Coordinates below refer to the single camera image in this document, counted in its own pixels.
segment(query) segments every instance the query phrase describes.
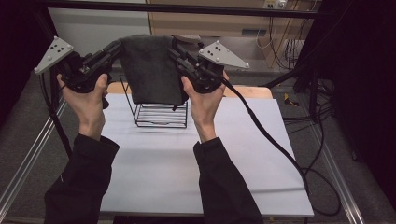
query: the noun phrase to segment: forearm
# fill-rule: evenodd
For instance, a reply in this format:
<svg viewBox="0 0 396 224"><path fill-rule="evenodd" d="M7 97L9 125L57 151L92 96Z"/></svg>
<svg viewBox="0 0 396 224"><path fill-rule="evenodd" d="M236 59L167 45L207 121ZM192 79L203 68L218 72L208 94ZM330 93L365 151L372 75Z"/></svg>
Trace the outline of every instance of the forearm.
<svg viewBox="0 0 396 224"><path fill-rule="evenodd" d="M72 158L45 195L45 223L97 223L118 149L104 137L76 137Z"/></svg>
<svg viewBox="0 0 396 224"><path fill-rule="evenodd" d="M205 224L262 224L262 215L244 178L219 138L194 146L200 169Z"/></svg>

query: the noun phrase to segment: person's left hand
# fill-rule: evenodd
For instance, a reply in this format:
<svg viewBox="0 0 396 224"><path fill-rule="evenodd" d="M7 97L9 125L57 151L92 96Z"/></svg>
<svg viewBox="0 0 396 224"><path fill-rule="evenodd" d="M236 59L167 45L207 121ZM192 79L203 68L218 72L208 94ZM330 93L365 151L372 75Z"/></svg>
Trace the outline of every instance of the person's left hand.
<svg viewBox="0 0 396 224"><path fill-rule="evenodd" d="M62 75L58 75L61 87L64 82ZM67 87L62 89L64 99L76 113L79 120L80 134L99 140L105 125L105 114L103 113L102 98L107 95L107 74L102 74L96 81L93 91L88 93L77 93Z"/></svg>

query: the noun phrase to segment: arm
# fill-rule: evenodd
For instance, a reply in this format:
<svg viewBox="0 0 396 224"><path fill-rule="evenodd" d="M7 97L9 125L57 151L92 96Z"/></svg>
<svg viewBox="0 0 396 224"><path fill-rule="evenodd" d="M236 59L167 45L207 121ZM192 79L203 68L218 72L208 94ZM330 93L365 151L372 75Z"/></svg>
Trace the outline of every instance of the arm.
<svg viewBox="0 0 396 224"><path fill-rule="evenodd" d="M186 77L182 82L191 99L191 115L201 139L193 150L200 170L205 224L262 224L262 215L244 178L216 136L214 118L225 86L199 94Z"/></svg>
<svg viewBox="0 0 396 224"><path fill-rule="evenodd" d="M61 86L64 85L58 76ZM45 223L97 223L103 195L111 177L111 163L119 146L101 136L105 125L102 97L106 75L90 93L63 88L64 99L79 120L73 155L45 195Z"/></svg>

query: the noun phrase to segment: black frame bar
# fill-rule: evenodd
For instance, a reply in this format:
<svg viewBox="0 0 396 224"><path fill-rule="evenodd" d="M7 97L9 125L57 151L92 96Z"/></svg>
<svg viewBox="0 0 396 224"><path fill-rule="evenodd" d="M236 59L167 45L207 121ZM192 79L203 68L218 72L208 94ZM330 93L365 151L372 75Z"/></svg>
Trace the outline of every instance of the black frame bar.
<svg viewBox="0 0 396 224"><path fill-rule="evenodd" d="M196 13L196 14L217 14L217 15L300 18L300 19L331 19L335 16L334 13L329 13L329 12L293 11L293 10L282 10L282 9L246 8L246 7L209 7L209 6L186 6L186 5L167 5L167 4L64 1L64 0L35 0L35 2L40 4L42 7L92 9L92 10L173 12L173 13Z"/></svg>

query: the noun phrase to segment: black wire rack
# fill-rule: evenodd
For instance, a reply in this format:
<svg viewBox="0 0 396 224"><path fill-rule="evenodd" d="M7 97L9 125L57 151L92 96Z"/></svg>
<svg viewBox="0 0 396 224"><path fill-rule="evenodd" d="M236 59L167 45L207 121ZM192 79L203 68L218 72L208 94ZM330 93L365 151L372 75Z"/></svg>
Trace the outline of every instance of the black wire rack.
<svg viewBox="0 0 396 224"><path fill-rule="evenodd" d="M124 75L120 75L120 82L137 127L187 128L187 111L189 108L187 101L176 109L172 105L162 104L135 105L128 95L129 84L123 77Z"/></svg>

